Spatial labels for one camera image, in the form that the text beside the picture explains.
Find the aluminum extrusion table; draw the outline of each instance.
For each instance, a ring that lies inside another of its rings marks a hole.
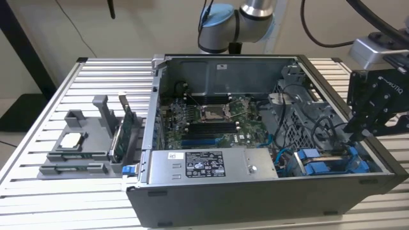
[[[330,85],[346,98],[350,70],[330,58],[311,58]],[[122,108],[118,92],[126,92],[130,108],[146,116],[150,95],[149,59],[88,59],[76,63],[46,108],[0,171],[1,229],[145,229],[121,192],[121,179],[41,181],[38,166],[65,126],[69,109],[98,116],[93,96],[109,96],[108,107],[117,116]],[[409,134],[379,138],[391,155],[409,170]],[[387,194],[367,197],[342,216],[197,226],[178,229],[409,229],[409,181]]]

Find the black ram slot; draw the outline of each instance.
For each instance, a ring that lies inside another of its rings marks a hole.
[[[189,134],[235,133],[234,122],[194,123],[187,126]]]
[[[198,139],[215,139],[213,134],[185,134],[181,136],[182,140],[198,140]]]
[[[193,96],[193,99],[189,96],[186,97],[186,104],[187,105],[197,105],[197,103],[199,105],[206,105],[206,104],[227,104],[230,102],[227,96],[211,96],[211,97],[197,97],[197,96]]]

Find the black stand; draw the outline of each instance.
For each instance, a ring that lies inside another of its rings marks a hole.
[[[56,86],[6,0],[0,0],[0,28],[42,93],[21,95],[0,118],[0,131],[21,132],[29,130],[56,92]]]
[[[41,94],[22,94],[0,118],[0,130],[26,132],[46,103],[48,100]]]

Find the power supply label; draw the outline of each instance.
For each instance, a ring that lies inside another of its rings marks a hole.
[[[225,167],[221,151],[186,152],[186,177],[225,176]]]

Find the motherboard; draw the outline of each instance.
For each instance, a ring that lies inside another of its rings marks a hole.
[[[261,148],[270,144],[250,96],[190,96],[163,100],[165,149]]]

